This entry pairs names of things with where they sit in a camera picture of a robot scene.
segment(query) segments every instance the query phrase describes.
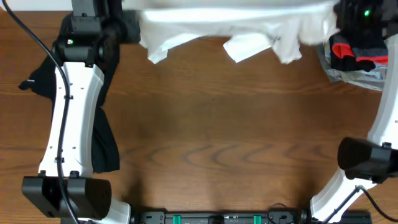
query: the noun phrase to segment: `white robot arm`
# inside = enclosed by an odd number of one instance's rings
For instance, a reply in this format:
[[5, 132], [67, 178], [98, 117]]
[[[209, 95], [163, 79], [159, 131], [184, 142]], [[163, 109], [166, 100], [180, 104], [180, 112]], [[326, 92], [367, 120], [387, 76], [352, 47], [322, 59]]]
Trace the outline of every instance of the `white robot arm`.
[[[65, 134], [63, 137], [63, 173], [78, 172], [79, 178], [93, 178], [91, 164], [91, 136], [98, 94], [104, 82], [104, 73], [93, 65], [86, 67], [84, 62], [65, 62], [62, 67], [70, 82], [70, 100]], [[58, 70], [57, 97], [53, 112], [53, 120], [49, 144], [39, 166], [39, 174], [45, 172], [46, 177], [57, 177], [57, 144], [64, 107], [65, 88]], [[79, 218], [80, 221], [94, 220], [98, 224], [130, 224], [131, 207], [128, 203], [112, 198], [106, 217], [97, 220]]]
[[[368, 134], [368, 141], [383, 147], [398, 149], [398, 34], [388, 40], [389, 67], [376, 120]], [[377, 183], [372, 179], [349, 179], [339, 168], [325, 188], [311, 199], [311, 216], [324, 222], [343, 203], [358, 185], [371, 189]], [[344, 207], [328, 221], [339, 222], [341, 215], [362, 194], [356, 193]]]

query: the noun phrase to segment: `cable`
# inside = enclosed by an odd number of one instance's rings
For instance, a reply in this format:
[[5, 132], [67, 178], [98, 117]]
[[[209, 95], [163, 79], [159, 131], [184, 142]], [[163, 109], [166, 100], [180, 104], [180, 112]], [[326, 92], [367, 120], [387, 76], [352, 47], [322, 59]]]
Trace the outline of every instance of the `cable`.
[[268, 208], [268, 211], [267, 211], [267, 219], [268, 219], [268, 221], [270, 221], [272, 224], [276, 224], [276, 223], [275, 223], [274, 221], [272, 221], [271, 218], [269, 218], [269, 211], [270, 211], [271, 209], [273, 209], [273, 208], [274, 208], [275, 206], [277, 206], [277, 205], [283, 206], [283, 207], [285, 207], [285, 208], [287, 209], [286, 205], [284, 205], [284, 204], [282, 204], [282, 203], [275, 203], [275, 204], [271, 205], [271, 206]]
[[369, 201], [371, 201], [373, 207], [376, 209], [376, 211], [383, 216], [385, 219], [392, 221], [392, 222], [398, 222], [398, 219], [396, 218], [391, 218], [390, 216], [388, 216], [387, 214], [385, 214], [380, 208], [379, 206], [376, 204], [376, 202], [373, 200], [373, 198], [371, 197], [371, 195], [369, 194], [369, 192], [361, 185], [356, 187], [359, 190], [362, 190], [363, 193], [368, 197]]
[[69, 99], [70, 99], [70, 89], [69, 89], [69, 83], [67, 80], [67, 76], [63, 72], [60, 64], [57, 62], [55, 59], [54, 55], [51, 53], [51, 51], [43, 44], [43, 42], [32, 32], [30, 29], [13, 13], [13, 11], [10, 9], [10, 7], [7, 4], [6, 0], [2, 0], [2, 3], [4, 7], [6, 8], [6, 11], [8, 14], [17, 22], [19, 26], [21, 26], [49, 55], [49, 57], [52, 59], [54, 62], [55, 66], [59, 70], [63, 84], [65, 85], [65, 106], [63, 107], [63, 114], [62, 114], [62, 122], [61, 122], [61, 128], [60, 128], [60, 136], [58, 139], [58, 149], [57, 149], [57, 171], [58, 171], [58, 181], [60, 184], [60, 191], [62, 194], [62, 198], [65, 201], [70, 216], [73, 218], [73, 221], [76, 224], [80, 224], [79, 219], [76, 216], [75, 211], [73, 211], [72, 205], [70, 204], [67, 190], [65, 187], [65, 183], [63, 182], [63, 173], [62, 173], [62, 145], [63, 145], [63, 135], [65, 134], [65, 125], [67, 121], [67, 114], [68, 114], [68, 108], [69, 108]]

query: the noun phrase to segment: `white cloth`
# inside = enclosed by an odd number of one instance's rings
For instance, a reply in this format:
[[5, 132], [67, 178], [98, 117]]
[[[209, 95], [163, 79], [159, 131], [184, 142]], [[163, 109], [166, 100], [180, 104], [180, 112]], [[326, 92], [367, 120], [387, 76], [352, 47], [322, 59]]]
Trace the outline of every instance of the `white cloth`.
[[[240, 62], [271, 47], [282, 63], [301, 58], [299, 42], [319, 44], [336, 29], [338, 0], [124, 0], [141, 10], [141, 44], [154, 63], [167, 50], [201, 36], [231, 36], [227, 53]], [[70, 11], [71, 0], [18, 0], [15, 11]]]
[[299, 47], [319, 44], [336, 33], [334, 1], [283, 9], [147, 9], [139, 14], [141, 45], [157, 63], [168, 49], [203, 36], [231, 36], [224, 44], [240, 62], [271, 47], [282, 63], [301, 58]]

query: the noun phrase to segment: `green connector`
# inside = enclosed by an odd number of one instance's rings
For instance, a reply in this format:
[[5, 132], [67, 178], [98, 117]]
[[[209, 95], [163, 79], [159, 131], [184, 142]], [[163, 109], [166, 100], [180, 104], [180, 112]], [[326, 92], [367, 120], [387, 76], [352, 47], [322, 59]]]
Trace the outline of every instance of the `green connector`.
[[254, 220], [254, 224], [261, 224], [261, 216], [255, 215], [253, 217], [253, 220]]
[[173, 224], [181, 224], [181, 216], [180, 215], [173, 216]]

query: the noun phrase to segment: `black cloth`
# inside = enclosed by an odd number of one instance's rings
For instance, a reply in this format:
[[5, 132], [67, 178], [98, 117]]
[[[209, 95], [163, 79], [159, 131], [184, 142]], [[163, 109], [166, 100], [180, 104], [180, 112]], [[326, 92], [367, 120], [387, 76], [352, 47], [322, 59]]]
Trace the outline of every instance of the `black cloth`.
[[374, 62], [363, 60], [357, 62], [354, 57], [345, 56], [343, 58], [337, 57], [337, 55], [332, 51], [335, 36], [331, 36], [329, 39], [330, 44], [330, 67], [336, 70], [349, 72], [349, 71], [359, 71], [364, 70], [370, 72], [375, 69], [376, 66]]
[[388, 57], [388, 49], [384, 43], [381, 29], [368, 29], [362, 32], [345, 32], [354, 56], [358, 57]]
[[[70, 15], [62, 21], [60, 34], [67, 32], [71, 28]], [[118, 146], [114, 140], [111, 127], [106, 119], [105, 112], [101, 106], [105, 102], [106, 93], [111, 84], [113, 74], [119, 63], [119, 49], [116, 49], [111, 63], [103, 70], [104, 85], [99, 92], [91, 142], [91, 161], [94, 172], [111, 172], [120, 169], [120, 158]], [[19, 88], [21, 90], [31, 89], [34, 93], [50, 98], [52, 109], [55, 106], [56, 81], [55, 64], [50, 57], [46, 57], [41, 66], [35, 70], [28, 80], [23, 81]]]

